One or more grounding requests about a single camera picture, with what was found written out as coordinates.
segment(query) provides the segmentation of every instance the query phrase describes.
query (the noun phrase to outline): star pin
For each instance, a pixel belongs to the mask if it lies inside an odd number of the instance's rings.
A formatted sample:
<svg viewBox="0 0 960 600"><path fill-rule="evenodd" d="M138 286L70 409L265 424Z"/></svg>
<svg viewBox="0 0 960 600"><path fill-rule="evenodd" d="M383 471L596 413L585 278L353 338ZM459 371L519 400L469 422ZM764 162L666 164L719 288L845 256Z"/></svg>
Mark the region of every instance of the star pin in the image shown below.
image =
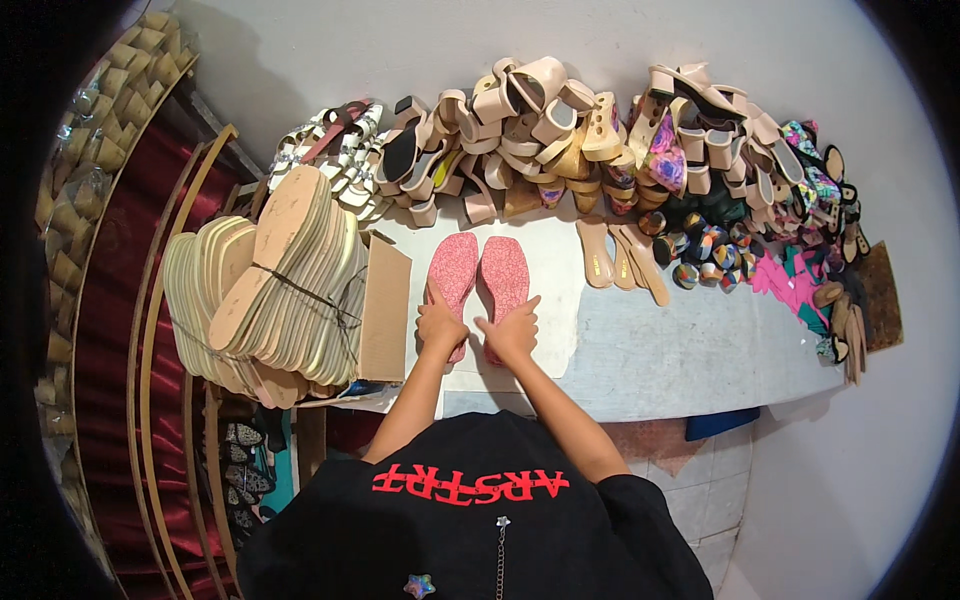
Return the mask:
<svg viewBox="0 0 960 600"><path fill-rule="evenodd" d="M428 593L433 593L437 591L437 589L430 583L429 575L410 575L407 585L403 587L403 591L413 594L417 600L423 600L423 596Z"/></svg>

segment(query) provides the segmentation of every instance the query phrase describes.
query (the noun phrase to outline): floor tile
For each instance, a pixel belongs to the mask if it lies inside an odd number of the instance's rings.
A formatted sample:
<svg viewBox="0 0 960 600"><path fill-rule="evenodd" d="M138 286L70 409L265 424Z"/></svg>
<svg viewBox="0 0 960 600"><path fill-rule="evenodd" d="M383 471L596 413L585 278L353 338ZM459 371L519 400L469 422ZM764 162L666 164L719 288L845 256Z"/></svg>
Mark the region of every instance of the floor tile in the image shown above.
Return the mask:
<svg viewBox="0 0 960 600"><path fill-rule="evenodd" d="M707 513L701 537L712 536L740 524L749 480L748 471L709 483Z"/></svg>
<svg viewBox="0 0 960 600"><path fill-rule="evenodd" d="M725 431L714 439L713 474L711 481L733 477L750 470L750 461L753 456L751 436L753 424L736 427Z"/></svg>
<svg viewBox="0 0 960 600"><path fill-rule="evenodd" d="M702 537L709 486L709 483L704 483L663 493L670 516L687 541L696 541Z"/></svg>
<svg viewBox="0 0 960 600"><path fill-rule="evenodd" d="M707 440L707 443L701 447L693 458L684 465L677 473L677 477L671 477L670 473L662 468L650 463L650 469L647 479L660 486L665 492L668 490L678 490L680 488L689 488L710 480L713 470L713 438Z"/></svg>
<svg viewBox="0 0 960 600"><path fill-rule="evenodd" d="M630 472L637 477L646 478L647 471L650 468L650 460L645 458L635 458L627 461L627 467L629 467Z"/></svg>
<svg viewBox="0 0 960 600"><path fill-rule="evenodd" d="M707 579L710 580L714 595L723 585L723 578L727 575L727 567L730 566L730 557L733 554L735 544L736 536L730 536L713 543L701 543L699 547L693 550L700 561L700 566L704 568L704 572L707 574Z"/></svg>
<svg viewBox="0 0 960 600"><path fill-rule="evenodd" d="M712 536L706 536L705 538L700 538L700 541L697 543L697 545L706 546L708 544L714 543L715 541L723 541L727 538L736 538L737 534L739 533L740 533L740 528L733 527L732 529L728 529L727 531L721 531L718 534L713 534Z"/></svg>

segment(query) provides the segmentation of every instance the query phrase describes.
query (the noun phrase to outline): person's left hand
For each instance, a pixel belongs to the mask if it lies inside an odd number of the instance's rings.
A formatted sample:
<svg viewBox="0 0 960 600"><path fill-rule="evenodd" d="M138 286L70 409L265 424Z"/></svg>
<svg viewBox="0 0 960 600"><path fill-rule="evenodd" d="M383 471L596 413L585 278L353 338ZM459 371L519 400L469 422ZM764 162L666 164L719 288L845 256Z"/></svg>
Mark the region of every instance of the person's left hand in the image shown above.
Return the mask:
<svg viewBox="0 0 960 600"><path fill-rule="evenodd" d="M470 330L450 312L440 286L432 276L427 276L426 287L433 304L425 304L417 309L420 313L417 335L423 340L424 348L437 348L448 357L467 338Z"/></svg>

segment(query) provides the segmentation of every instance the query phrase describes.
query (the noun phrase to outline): white wall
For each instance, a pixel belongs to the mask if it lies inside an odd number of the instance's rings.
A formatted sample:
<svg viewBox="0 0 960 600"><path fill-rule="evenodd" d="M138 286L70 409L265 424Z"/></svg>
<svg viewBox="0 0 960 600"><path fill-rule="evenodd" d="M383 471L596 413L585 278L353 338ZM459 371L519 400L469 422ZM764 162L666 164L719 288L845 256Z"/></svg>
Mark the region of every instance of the white wall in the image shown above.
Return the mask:
<svg viewBox="0 0 960 600"><path fill-rule="evenodd" d="M508 55L552 54L621 106L649 64L710 60L715 81L747 89L775 118L817 118L823 143L844 151L868 238L887 241L906 343L872 356L863 387L817 418L765 418L725 592L869 592L923 506L952 421L960 237L930 125L853 2L180 0L179 12L201 33L201 92L264 165L322 107L429 100Z"/></svg>

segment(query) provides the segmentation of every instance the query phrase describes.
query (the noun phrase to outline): black t-shirt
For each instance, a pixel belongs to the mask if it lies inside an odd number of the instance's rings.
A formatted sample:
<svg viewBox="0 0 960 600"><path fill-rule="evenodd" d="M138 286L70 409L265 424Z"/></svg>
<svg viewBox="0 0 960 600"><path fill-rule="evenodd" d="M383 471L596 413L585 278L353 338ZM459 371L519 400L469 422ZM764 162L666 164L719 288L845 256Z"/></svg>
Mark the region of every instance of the black t-shirt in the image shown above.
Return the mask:
<svg viewBox="0 0 960 600"><path fill-rule="evenodd" d="M326 461L244 546L247 600L712 598L663 493L615 475L596 485L537 422L501 411L441 420L371 465Z"/></svg>

